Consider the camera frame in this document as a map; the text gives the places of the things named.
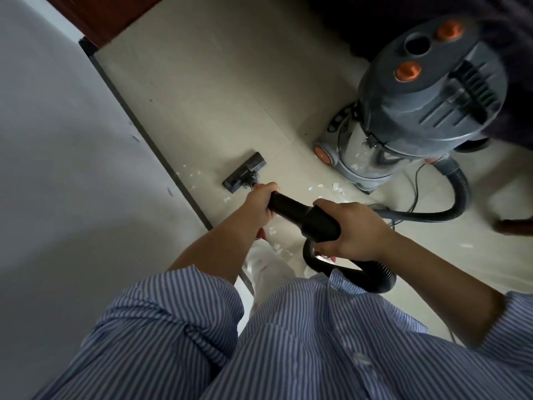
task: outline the gray vacuum cleaner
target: gray vacuum cleaner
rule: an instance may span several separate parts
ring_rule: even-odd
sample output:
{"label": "gray vacuum cleaner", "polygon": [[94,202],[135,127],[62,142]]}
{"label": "gray vacuum cleaner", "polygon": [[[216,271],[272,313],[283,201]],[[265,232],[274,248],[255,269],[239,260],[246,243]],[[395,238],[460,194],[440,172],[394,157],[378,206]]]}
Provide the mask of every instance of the gray vacuum cleaner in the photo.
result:
{"label": "gray vacuum cleaner", "polygon": [[[340,110],[313,147],[327,165],[369,194],[414,161],[431,163],[450,182],[455,202],[438,213],[375,209],[395,222],[443,222],[460,216],[470,202],[468,181],[449,153],[475,140],[500,111],[507,77],[498,56],[480,40],[476,22],[446,16],[411,29],[386,46],[359,85],[359,99]],[[254,187],[265,165],[254,154],[228,177],[230,192]],[[336,240],[338,223],[318,207],[277,192],[269,208],[296,224],[307,238],[303,257],[317,272],[340,269],[369,292],[390,290],[396,276],[382,264],[354,261],[361,270],[315,258],[313,242]]]}

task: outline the white pants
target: white pants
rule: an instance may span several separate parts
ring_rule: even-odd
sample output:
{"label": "white pants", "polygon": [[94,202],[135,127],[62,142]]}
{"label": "white pants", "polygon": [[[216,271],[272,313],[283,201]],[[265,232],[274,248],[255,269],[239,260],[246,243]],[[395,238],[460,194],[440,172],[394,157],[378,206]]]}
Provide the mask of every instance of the white pants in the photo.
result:
{"label": "white pants", "polygon": [[246,265],[252,274],[254,288],[254,303],[250,311],[252,316],[257,308],[271,293],[283,285],[287,280],[296,277],[294,271],[274,248],[262,238],[253,242]]}

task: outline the striped shirt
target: striped shirt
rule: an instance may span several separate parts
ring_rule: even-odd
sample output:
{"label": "striped shirt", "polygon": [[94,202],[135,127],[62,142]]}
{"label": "striped shirt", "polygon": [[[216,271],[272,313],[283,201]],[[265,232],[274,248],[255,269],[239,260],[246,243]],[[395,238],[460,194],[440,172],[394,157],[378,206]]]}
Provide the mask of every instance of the striped shirt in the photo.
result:
{"label": "striped shirt", "polygon": [[126,289],[36,400],[533,398],[533,296],[483,345],[430,336],[334,271],[286,282],[237,336],[233,286],[196,267]]}

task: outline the door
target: door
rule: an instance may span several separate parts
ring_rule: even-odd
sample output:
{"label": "door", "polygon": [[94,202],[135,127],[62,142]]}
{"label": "door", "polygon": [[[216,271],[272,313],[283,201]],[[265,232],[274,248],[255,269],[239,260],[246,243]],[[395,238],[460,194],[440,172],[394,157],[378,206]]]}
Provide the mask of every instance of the door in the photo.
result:
{"label": "door", "polygon": [[102,47],[161,0],[48,0],[96,46]]}

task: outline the beige floor tile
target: beige floor tile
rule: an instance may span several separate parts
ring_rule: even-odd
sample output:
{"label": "beige floor tile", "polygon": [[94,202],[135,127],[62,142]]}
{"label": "beige floor tile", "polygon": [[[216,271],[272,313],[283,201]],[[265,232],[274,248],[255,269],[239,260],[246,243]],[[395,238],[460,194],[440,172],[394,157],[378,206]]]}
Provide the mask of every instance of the beige floor tile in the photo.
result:
{"label": "beige floor tile", "polygon": [[[313,154],[312,140],[356,99],[367,63],[352,57],[303,0],[163,0],[97,60],[214,224],[243,202],[247,191],[230,196],[221,183],[255,151],[267,161],[261,181],[278,182],[306,205],[319,196],[394,209],[413,201],[407,177],[414,177],[416,163],[367,196]],[[531,240],[497,235],[487,221],[533,214],[531,174],[523,171],[533,157],[496,143],[457,158],[475,206],[452,222],[404,222],[398,230],[498,289],[531,291]],[[451,205],[447,181],[434,168],[421,170],[419,186],[418,211]],[[298,229],[276,218],[267,234],[303,276]],[[403,281],[385,296],[449,339],[443,322]]]}

